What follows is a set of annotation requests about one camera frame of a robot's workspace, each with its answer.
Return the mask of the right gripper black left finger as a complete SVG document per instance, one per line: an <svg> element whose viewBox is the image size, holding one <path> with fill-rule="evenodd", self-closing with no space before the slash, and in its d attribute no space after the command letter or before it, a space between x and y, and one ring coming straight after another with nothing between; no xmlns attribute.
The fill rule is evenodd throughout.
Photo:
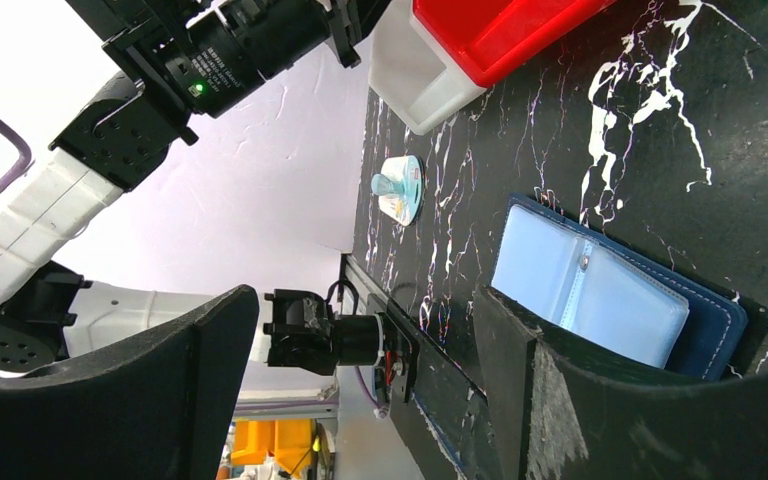
<svg viewBox="0 0 768 480"><path fill-rule="evenodd" d="M258 326L241 285L93 352L0 378L0 479L211 479Z"/></svg>

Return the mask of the navy blue card holder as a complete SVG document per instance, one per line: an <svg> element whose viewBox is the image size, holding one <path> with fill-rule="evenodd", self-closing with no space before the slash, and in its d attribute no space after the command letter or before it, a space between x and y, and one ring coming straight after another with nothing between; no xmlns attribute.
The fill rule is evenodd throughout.
<svg viewBox="0 0 768 480"><path fill-rule="evenodd" d="M615 354L706 381L749 323L738 302L523 195L509 198L490 284Z"/></svg>

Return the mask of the white plastic bin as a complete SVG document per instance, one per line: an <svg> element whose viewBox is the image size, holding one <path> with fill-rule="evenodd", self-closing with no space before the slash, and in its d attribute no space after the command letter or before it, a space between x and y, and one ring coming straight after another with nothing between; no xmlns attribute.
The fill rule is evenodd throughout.
<svg viewBox="0 0 768 480"><path fill-rule="evenodd" d="M392 1L373 30L369 85L417 135L486 91L419 21L409 0Z"/></svg>

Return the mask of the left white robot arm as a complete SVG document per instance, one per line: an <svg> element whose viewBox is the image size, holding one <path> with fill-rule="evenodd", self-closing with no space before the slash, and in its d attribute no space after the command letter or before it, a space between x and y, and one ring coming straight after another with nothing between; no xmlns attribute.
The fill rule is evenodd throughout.
<svg viewBox="0 0 768 480"><path fill-rule="evenodd" d="M0 377L106 347L203 304L195 294L118 288L54 261L134 190L189 120L219 117L320 45L352 68L383 1L75 1L117 73L35 160L0 179Z"/></svg>

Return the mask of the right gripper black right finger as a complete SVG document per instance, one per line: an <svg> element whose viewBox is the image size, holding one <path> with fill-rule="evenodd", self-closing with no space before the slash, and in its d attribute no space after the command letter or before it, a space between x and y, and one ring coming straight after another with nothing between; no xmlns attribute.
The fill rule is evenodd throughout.
<svg viewBox="0 0 768 480"><path fill-rule="evenodd" d="M706 382L473 294L504 479L768 479L768 373Z"/></svg>

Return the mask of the blue toothbrush blister pack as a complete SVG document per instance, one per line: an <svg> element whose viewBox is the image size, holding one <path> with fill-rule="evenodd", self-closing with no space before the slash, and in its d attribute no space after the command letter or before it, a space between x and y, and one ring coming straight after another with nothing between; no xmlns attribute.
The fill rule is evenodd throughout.
<svg viewBox="0 0 768 480"><path fill-rule="evenodd" d="M415 155L384 161L370 182L379 210L403 227L413 225L423 206L425 168Z"/></svg>

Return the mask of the red plastic bin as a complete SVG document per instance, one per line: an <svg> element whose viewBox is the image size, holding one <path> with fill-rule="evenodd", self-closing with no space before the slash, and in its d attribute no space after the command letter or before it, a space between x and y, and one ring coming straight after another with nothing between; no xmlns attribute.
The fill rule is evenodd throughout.
<svg viewBox="0 0 768 480"><path fill-rule="evenodd" d="M490 87L612 0L418 0L412 13L478 86Z"/></svg>

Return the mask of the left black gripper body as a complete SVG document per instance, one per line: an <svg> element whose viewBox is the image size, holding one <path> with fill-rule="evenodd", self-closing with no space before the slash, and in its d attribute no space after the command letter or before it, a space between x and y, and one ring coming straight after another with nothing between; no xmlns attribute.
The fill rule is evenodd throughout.
<svg viewBox="0 0 768 480"><path fill-rule="evenodd" d="M234 55L258 70L282 70L321 44L341 66L360 63L363 42L389 7L388 1L224 1L188 27L204 49L215 33L228 36Z"/></svg>

